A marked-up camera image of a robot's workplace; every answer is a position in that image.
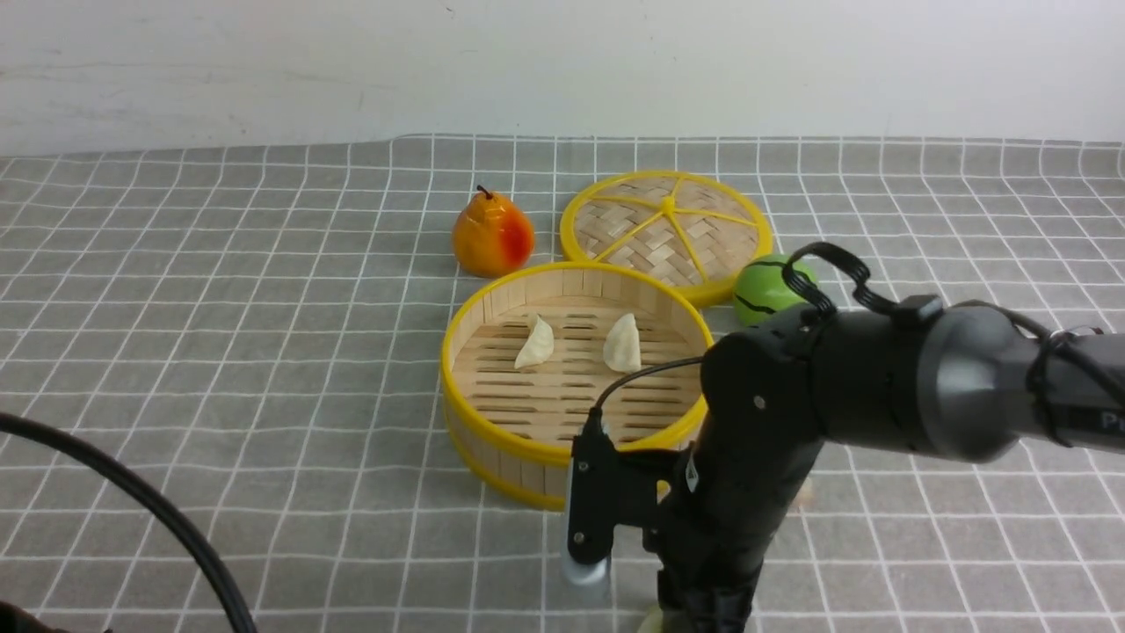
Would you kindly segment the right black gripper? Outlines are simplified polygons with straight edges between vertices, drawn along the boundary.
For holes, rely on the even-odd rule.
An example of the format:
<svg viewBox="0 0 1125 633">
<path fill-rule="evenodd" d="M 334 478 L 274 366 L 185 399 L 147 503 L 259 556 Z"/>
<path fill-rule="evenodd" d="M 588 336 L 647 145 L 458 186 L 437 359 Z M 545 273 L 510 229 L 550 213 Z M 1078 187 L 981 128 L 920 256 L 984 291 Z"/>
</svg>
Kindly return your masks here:
<svg viewBox="0 0 1125 633">
<path fill-rule="evenodd" d="M 680 458 L 646 549 L 675 632 L 742 632 L 765 554 L 824 449 L 819 433 L 706 422 Z"/>
</svg>

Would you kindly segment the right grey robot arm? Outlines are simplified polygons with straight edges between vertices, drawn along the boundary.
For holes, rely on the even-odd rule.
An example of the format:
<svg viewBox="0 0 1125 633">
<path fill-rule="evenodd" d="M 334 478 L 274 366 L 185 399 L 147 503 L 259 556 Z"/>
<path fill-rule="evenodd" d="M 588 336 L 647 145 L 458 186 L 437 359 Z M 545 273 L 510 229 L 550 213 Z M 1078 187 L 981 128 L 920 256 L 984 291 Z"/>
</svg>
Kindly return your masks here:
<svg viewBox="0 0 1125 633">
<path fill-rule="evenodd" d="M 662 608 L 740 632 L 764 558 L 826 442 L 990 463 L 1020 438 L 1122 452 L 1122 335 L 1052 332 L 988 302 L 892 316 L 800 306 L 704 353 L 706 421 L 644 548 Z"/>
</svg>

